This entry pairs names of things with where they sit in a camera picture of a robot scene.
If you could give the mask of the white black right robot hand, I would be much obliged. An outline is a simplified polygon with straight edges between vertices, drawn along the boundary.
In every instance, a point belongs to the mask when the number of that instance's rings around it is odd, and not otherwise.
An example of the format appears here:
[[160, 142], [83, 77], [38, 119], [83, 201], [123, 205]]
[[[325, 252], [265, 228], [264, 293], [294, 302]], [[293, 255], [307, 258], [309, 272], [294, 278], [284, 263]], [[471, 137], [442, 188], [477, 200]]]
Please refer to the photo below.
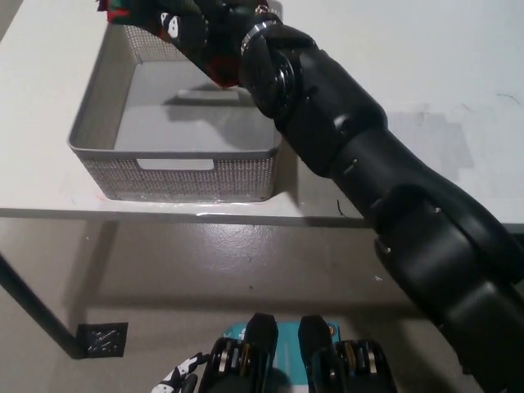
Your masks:
[[281, 23], [266, 1], [141, 1], [137, 13], [220, 87], [277, 85], [268, 50], [243, 58], [255, 36]]

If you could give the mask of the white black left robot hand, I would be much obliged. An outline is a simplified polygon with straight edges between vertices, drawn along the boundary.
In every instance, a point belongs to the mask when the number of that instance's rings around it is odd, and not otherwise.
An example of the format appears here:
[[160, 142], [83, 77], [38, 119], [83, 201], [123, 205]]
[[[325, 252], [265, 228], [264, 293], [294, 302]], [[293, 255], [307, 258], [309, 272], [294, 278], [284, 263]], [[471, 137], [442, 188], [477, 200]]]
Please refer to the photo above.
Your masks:
[[151, 393], [194, 392], [198, 376], [195, 370], [209, 360], [209, 354], [198, 352], [176, 366], [162, 381], [151, 389]]

